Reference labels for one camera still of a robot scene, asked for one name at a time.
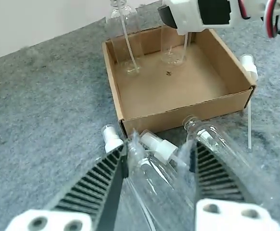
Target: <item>transparent bottle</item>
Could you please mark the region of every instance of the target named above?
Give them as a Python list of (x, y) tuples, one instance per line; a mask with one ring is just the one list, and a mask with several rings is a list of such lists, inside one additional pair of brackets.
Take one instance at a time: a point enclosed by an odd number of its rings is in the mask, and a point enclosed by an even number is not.
[(196, 140), (215, 153), (242, 181), (257, 204), (269, 210), (280, 204), (279, 184), (261, 169), (254, 156), (243, 152), (218, 126), (192, 115), (183, 125), (188, 133), (187, 140)]
[(125, 179), (122, 185), (114, 231), (155, 230), (154, 226), (151, 228), (152, 224), (148, 223), (149, 220), (151, 220), (150, 215), (145, 216), (130, 179)]
[(192, 230), (194, 194), (176, 171), (153, 151), (129, 146), (129, 177), (151, 216), (163, 231)]
[(167, 25), (161, 27), (161, 60), (169, 65), (182, 65), (186, 59), (188, 34), (179, 36), (177, 30)]
[(106, 17), (106, 30), (116, 62), (128, 73), (138, 73), (143, 56), (138, 13), (127, 0), (110, 0), (112, 11)]

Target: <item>white bottle cap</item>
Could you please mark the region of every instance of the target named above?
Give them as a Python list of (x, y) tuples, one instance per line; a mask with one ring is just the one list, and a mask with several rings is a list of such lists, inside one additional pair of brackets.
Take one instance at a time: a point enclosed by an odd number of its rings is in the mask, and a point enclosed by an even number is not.
[(150, 150), (156, 151), (157, 154), (154, 156), (163, 164), (166, 164), (178, 149), (174, 144), (159, 138), (148, 130), (142, 132), (140, 136), (140, 141)]
[(118, 136), (115, 127), (112, 124), (108, 124), (102, 128), (102, 136), (106, 144), (106, 153), (111, 152), (112, 150), (124, 143)]
[(257, 81), (258, 74), (257, 74), (257, 68), (255, 66), (254, 58), (250, 54), (243, 54), (240, 58), (240, 62), (242, 66), (245, 68), (246, 71), (250, 72), (251, 77)]

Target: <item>gray carpet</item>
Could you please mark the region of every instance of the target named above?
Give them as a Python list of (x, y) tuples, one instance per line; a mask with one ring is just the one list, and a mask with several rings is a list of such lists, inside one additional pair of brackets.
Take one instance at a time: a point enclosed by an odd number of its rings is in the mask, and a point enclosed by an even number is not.
[[(159, 23), (157, 6), (139, 9), (143, 28)], [(0, 58), (0, 231), (15, 215), (43, 208), (104, 155), (100, 129), (116, 125), (101, 50), (104, 26), (100, 20)], [(255, 57), (259, 81), (252, 100), (250, 155), (280, 183), (280, 37), (265, 38), (261, 21), (218, 33), (238, 57), (247, 52)], [(246, 113), (213, 120), (247, 146)], [(181, 145), (186, 134), (178, 128), (160, 136)], [(133, 221), (122, 204), (116, 230), (126, 230), (126, 220)]]

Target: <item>cardboard box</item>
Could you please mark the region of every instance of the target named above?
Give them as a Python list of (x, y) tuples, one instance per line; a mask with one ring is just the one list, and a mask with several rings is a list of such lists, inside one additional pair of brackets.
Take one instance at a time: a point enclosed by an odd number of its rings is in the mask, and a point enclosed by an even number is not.
[[(175, 49), (182, 49), (183, 38), (177, 34), (171, 37)], [(205, 120), (247, 106), (255, 82), (215, 31), (190, 34), (187, 59), (175, 68), (160, 60), (160, 27), (142, 31), (141, 39), (145, 55), (137, 76), (127, 75), (116, 64), (111, 41), (102, 45), (118, 121), (125, 136), (133, 129), (159, 132), (179, 127), (190, 114)]]

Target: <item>red wire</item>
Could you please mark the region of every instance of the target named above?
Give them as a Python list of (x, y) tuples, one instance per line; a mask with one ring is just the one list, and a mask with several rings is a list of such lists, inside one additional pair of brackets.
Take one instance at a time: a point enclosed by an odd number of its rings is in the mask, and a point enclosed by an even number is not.
[(238, 1), (240, 3), (240, 6), (241, 6), (243, 17), (246, 18), (247, 17), (247, 11), (246, 11), (245, 5), (244, 5), (242, 0), (238, 0)]
[(273, 13), (274, 13), (274, 0), (271, 0), (269, 2), (269, 6), (268, 6), (268, 13), (267, 13), (267, 21), (265, 22), (266, 23), (266, 26), (267, 26), (267, 33), (268, 33), (268, 37), (269, 38), (274, 38), (276, 36), (276, 31), (274, 30), (277, 30), (276, 27), (272, 27), (272, 24), (271, 24), (271, 19), (273, 17)]

